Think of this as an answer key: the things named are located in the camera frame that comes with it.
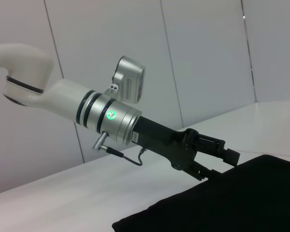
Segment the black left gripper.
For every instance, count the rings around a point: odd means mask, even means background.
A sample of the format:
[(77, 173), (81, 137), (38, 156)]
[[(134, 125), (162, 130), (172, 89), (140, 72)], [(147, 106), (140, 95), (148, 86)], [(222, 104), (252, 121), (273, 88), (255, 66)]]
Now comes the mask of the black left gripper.
[(194, 129), (175, 131), (142, 116), (133, 132), (137, 134), (137, 145), (163, 156), (173, 168), (185, 171), (199, 181), (218, 178), (222, 173), (195, 162), (197, 152), (220, 158), (233, 167), (237, 166), (240, 158), (238, 152), (224, 148), (223, 140), (201, 135)]

